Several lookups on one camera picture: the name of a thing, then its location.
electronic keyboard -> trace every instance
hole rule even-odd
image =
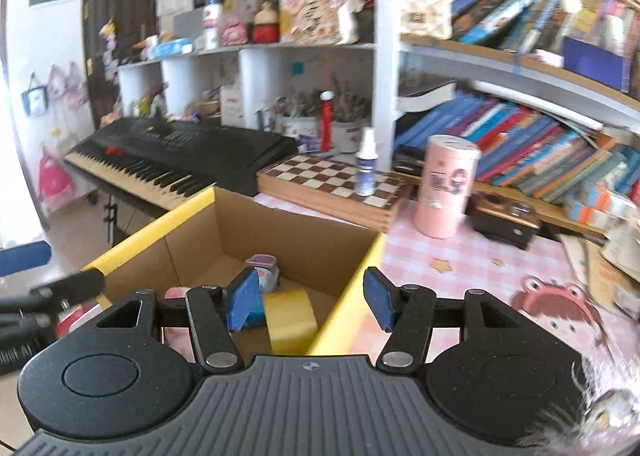
[[[158,217],[211,185],[255,196],[255,173],[296,151],[294,139],[276,133],[128,117],[96,131],[64,160],[100,189]]]

yellow sponge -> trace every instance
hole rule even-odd
[[[318,322],[305,290],[262,296],[264,316],[275,355],[304,355],[318,333]]]

metal pivot screw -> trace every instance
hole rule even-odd
[[[212,353],[207,357],[207,364],[212,368],[223,370],[225,368],[231,368],[238,363],[238,357],[233,353],[227,351],[221,351],[218,353]]]
[[[382,356],[382,363],[390,368],[405,368],[414,363],[414,358],[403,351],[389,351]]]

star sticker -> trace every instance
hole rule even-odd
[[[432,269],[436,269],[439,273],[445,274],[447,272],[453,272],[451,263],[447,259],[433,258],[429,265]]]

spray bottle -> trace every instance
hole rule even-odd
[[[376,136],[373,128],[362,129],[360,150],[356,154],[355,191],[359,196],[371,196],[376,190]]]

